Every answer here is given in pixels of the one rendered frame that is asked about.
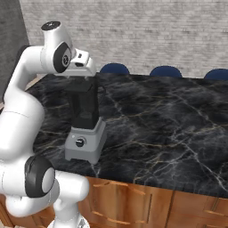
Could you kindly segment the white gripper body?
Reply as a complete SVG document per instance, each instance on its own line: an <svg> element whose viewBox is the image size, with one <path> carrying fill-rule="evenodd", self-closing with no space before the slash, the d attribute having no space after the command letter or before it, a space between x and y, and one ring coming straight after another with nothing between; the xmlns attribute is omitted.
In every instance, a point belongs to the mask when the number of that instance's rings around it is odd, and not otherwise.
<svg viewBox="0 0 228 228"><path fill-rule="evenodd" d="M96 67L91 57L87 61L74 59L67 68L67 75L71 77L94 77L95 74Z"/></svg>

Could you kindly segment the grey blender with black jar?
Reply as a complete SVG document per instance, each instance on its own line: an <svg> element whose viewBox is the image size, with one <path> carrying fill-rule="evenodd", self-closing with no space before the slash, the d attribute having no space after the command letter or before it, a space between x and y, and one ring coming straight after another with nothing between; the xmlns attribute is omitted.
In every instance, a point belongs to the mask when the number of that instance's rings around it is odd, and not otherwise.
<svg viewBox="0 0 228 228"><path fill-rule="evenodd" d="M97 81L94 77L76 77L65 91L71 116L65 159L82 159L96 164L107 139L106 124L99 113Z"/></svg>

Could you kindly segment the blue chair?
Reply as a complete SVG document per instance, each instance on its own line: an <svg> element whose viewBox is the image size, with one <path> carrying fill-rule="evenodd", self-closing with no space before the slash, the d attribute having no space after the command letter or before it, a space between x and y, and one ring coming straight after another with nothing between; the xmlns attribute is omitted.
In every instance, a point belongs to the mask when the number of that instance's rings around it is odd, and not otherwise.
<svg viewBox="0 0 228 228"><path fill-rule="evenodd" d="M102 67L100 70L101 73L113 73L113 74L122 74L128 75L128 68L121 63L108 63Z"/></svg>
<svg viewBox="0 0 228 228"><path fill-rule="evenodd" d="M158 66L151 71L150 75L158 76L158 77L181 77L182 76L180 70L173 66Z"/></svg>
<svg viewBox="0 0 228 228"><path fill-rule="evenodd" d="M212 69L206 74L205 79L228 80L228 69Z"/></svg>

